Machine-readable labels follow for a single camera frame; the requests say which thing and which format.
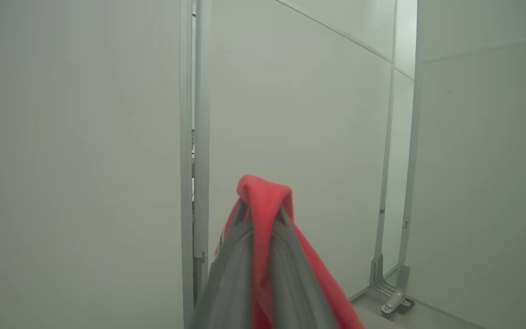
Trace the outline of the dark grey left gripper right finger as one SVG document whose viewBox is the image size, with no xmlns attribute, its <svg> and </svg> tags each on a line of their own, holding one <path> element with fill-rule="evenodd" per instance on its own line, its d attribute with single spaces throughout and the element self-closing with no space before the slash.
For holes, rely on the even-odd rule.
<svg viewBox="0 0 526 329">
<path fill-rule="evenodd" d="M 280 207 L 272 226 L 271 281 L 275 329 L 337 328 L 284 207 Z"/>
</svg>

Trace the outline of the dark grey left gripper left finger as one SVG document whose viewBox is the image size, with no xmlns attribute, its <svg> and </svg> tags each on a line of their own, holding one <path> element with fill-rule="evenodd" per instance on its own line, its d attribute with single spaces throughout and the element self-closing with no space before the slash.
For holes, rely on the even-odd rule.
<svg viewBox="0 0 526 329">
<path fill-rule="evenodd" d="M 211 265 L 190 329 L 251 328 L 254 227 L 247 212 L 247 204 L 239 200 Z"/>
</svg>

